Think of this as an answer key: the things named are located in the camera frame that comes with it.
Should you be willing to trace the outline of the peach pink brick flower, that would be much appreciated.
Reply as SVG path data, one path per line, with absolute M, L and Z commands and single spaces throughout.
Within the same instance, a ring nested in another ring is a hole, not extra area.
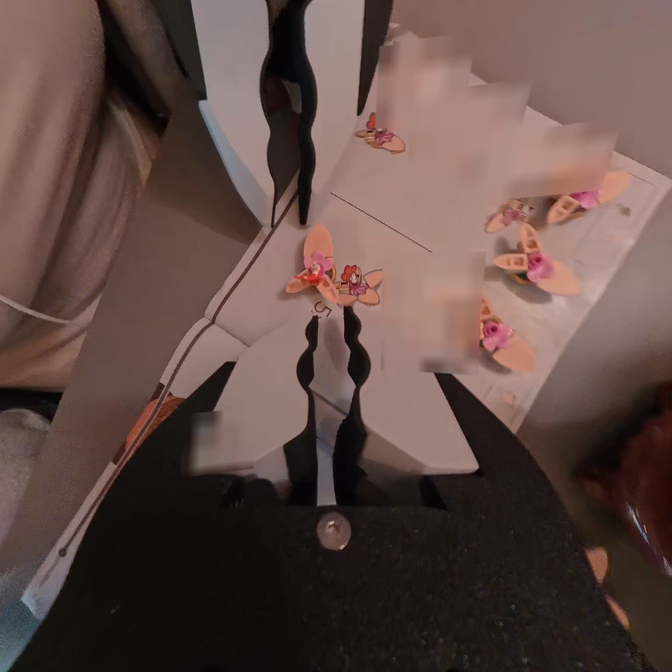
M 533 226 L 521 224 L 518 233 L 519 251 L 496 256 L 495 267 L 519 284 L 533 285 L 552 296 L 572 297 L 582 293 L 574 272 L 544 253 Z
M 497 212 L 488 217 L 484 225 L 486 233 L 494 234 L 511 226 L 529 222 L 535 207 L 530 198 L 513 198 L 500 206 Z
M 479 329 L 480 347 L 494 362 L 515 373 L 535 372 L 536 357 L 530 344 L 499 318 L 484 296 L 481 298 Z
M 630 173 L 622 170 L 609 171 L 599 189 L 576 191 L 557 198 L 546 215 L 546 223 L 554 226 L 580 217 L 621 196 L 631 182 Z

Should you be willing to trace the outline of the green brick plant in pot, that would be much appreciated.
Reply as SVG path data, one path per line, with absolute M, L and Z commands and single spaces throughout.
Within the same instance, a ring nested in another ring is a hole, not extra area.
M 616 516 L 643 558 L 671 578 L 671 381 L 613 445 L 586 459 L 576 480 Z

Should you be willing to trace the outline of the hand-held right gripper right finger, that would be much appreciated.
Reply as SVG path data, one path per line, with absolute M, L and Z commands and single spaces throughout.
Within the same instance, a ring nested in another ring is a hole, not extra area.
M 435 479 L 478 462 L 434 374 L 374 366 L 353 307 L 343 310 L 351 403 L 335 436 L 338 505 L 445 505 Z

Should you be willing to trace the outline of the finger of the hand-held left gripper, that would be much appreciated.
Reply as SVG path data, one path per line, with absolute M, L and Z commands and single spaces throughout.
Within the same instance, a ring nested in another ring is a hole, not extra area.
M 364 1 L 289 1 L 289 53 L 300 90 L 299 222 L 314 224 L 354 135 Z
M 206 127 L 240 198 L 271 227 L 276 189 L 268 163 L 271 138 L 263 74 L 272 46 L 266 1 L 192 1 L 206 97 Z

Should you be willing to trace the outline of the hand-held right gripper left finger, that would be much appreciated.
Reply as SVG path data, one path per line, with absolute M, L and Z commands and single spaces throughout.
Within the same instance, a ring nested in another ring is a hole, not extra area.
M 288 489 L 288 503 L 315 505 L 315 397 L 319 335 L 303 316 L 262 337 L 234 365 L 215 406 L 215 466 Z

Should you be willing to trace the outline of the grey cloth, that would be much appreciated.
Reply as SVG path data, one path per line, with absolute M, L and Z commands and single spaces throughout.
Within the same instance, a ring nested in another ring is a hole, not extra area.
M 9 532 L 51 422 L 27 408 L 1 413 L 1 540 Z

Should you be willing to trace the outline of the person's beige clothing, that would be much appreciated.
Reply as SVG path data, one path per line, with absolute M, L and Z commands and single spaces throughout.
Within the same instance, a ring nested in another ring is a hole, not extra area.
M 154 1 L 1 2 L 1 387 L 62 392 L 180 71 Z

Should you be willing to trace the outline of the peach brick flower red piece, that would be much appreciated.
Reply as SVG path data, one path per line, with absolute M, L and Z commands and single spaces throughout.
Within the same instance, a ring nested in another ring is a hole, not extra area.
M 316 224 L 304 242 L 304 269 L 288 282 L 286 293 L 296 294 L 312 288 L 327 302 L 337 304 L 340 293 L 332 277 L 335 271 L 333 255 L 330 232 L 323 224 Z

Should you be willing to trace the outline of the white instruction booklet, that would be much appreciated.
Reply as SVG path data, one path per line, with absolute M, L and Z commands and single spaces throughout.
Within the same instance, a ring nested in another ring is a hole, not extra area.
M 359 267 L 369 272 L 368 283 L 372 286 L 380 278 L 384 259 L 399 261 L 402 257 L 414 262 L 422 251 L 433 250 L 429 234 L 411 227 L 411 215 L 402 214 L 399 204 L 386 202 L 388 194 L 401 195 L 400 170 L 407 166 L 406 158 L 385 152 L 374 157 L 371 150 L 364 151 L 361 139 L 349 143 L 338 168 L 337 184 L 319 217 L 331 234 L 337 254 L 335 285 L 340 284 L 340 272 L 349 260 L 358 261 Z M 514 252 L 519 250 L 520 225 L 512 224 L 494 234 L 479 232 L 479 243 L 486 248 L 485 298 L 494 312 L 532 347 L 536 369 L 531 374 L 508 371 L 480 348 L 481 363 L 473 373 L 458 379 L 514 433 L 523 424 L 559 357 L 638 241 L 663 194 L 671 189 L 669 180 L 624 156 L 615 155 L 614 163 L 617 170 L 632 175 L 630 187 L 621 196 L 595 208 L 585 224 L 574 220 L 537 233 L 551 258 L 574 272 L 582 288 L 579 296 L 552 296 L 530 285 L 530 296 L 545 296 L 543 302 L 533 303 L 527 295 L 509 290 L 513 282 L 503 279 L 504 272 L 495 267 L 493 259 L 504 254 L 505 246 Z M 35 618 L 46 617 L 103 496 L 140 440 L 151 434 L 152 423 L 177 399 L 189 397 L 222 364 L 237 362 L 262 337 L 307 316 L 308 311 L 325 320 L 319 331 L 311 389 L 319 408 L 318 417 L 324 417 L 331 434 L 335 434 L 333 424 L 348 412 L 354 390 L 346 372 L 349 350 L 343 341 L 343 309 L 325 302 L 316 290 L 294 294 L 292 299 L 280 290 L 281 274 L 291 269 L 290 254 L 298 256 L 308 235 L 300 229 L 296 207 L 288 211 L 273 232 L 263 229 L 204 316 L 185 334 L 159 381 L 162 389 L 157 395 L 163 395 L 164 401 L 150 402 L 126 447 L 105 467 L 24 591 L 21 600 Z M 382 305 L 366 308 L 355 302 L 353 308 L 362 322 L 362 340 L 367 350 L 371 354 L 374 351 L 371 340 L 380 347 L 374 366 L 381 368 Z M 501 401 L 505 391 L 516 395 L 515 407 Z M 197 473 L 214 468 L 215 447 L 197 454 Z

